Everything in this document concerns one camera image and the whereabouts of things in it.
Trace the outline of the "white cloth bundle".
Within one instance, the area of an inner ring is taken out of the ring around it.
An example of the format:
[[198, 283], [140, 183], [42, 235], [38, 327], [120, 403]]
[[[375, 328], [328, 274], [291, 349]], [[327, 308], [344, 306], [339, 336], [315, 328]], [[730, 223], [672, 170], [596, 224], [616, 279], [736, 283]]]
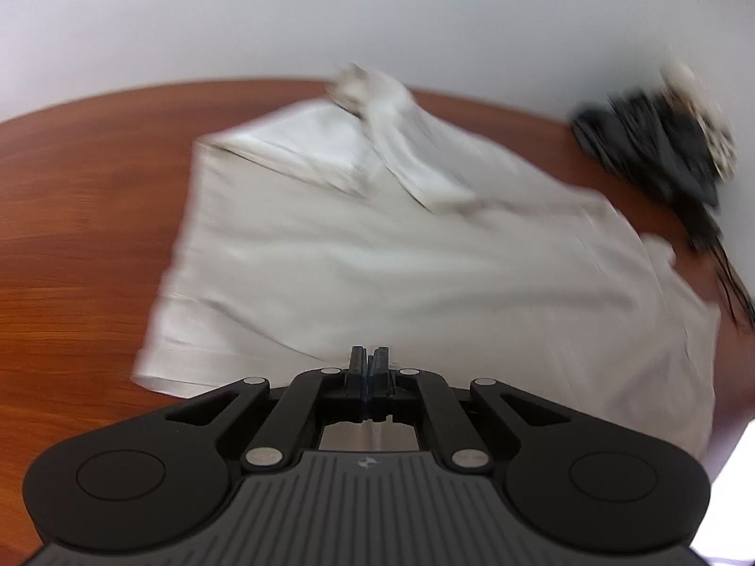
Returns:
[[686, 111], [703, 130], [719, 178], [731, 180], [736, 175], [738, 156], [732, 126], [722, 108], [699, 76], [682, 61], [667, 61], [660, 67], [660, 75], [669, 104]]

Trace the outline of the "dark grey garment pile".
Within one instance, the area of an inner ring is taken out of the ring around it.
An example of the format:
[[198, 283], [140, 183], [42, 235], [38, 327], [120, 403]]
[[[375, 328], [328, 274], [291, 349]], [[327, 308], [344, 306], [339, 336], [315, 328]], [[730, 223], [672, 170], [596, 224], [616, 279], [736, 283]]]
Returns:
[[570, 128], [587, 156], [669, 208], [692, 249], [721, 243], [710, 215], [719, 205], [719, 174], [703, 128], [688, 111], [660, 93], [632, 92], [606, 108], [581, 108]]

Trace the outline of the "beige satin shirt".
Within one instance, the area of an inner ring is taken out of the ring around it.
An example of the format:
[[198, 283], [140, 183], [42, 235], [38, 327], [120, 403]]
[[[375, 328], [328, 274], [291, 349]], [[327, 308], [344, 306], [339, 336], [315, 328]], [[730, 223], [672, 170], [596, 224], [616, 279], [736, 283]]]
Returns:
[[719, 313], [601, 194], [351, 68], [194, 142], [185, 219], [133, 369], [192, 397], [355, 346], [490, 377], [703, 456]]

